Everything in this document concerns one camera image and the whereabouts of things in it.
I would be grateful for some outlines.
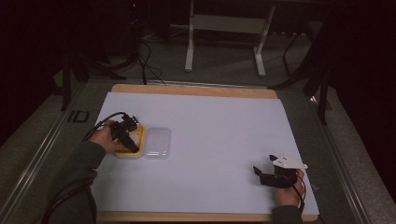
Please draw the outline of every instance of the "person's arm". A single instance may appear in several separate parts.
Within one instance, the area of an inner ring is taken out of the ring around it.
[[[96,205],[91,195],[90,185],[96,178],[95,169],[106,153],[121,149],[111,139],[108,127],[97,131],[89,141],[79,143],[49,188],[49,210],[43,223],[95,223]]]
[[[304,194],[303,177],[304,172],[297,170],[297,183],[294,185],[295,188]],[[300,197],[293,188],[289,189],[276,189],[276,201],[279,207],[273,209],[273,221],[274,224],[302,224],[303,219],[301,218],[300,209]]]

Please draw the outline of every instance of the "white metal table leg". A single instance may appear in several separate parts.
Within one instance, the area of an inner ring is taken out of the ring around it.
[[[190,25],[189,25],[189,45],[187,46],[186,72],[192,71],[192,60],[194,57],[194,0],[190,0]]]
[[[260,40],[259,46],[254,47],[254,58],[256,59],[257,71],[260,77],[265,76],[265,69],[262,62],[262,46],[264,45],[265,38],[268,35],[268,30],[270,28],[271,20],[274,16],[275,6],[271,7],[270,12],[268,13],[268,17],[265,20],[264,26],[262,27],[262,38]]]

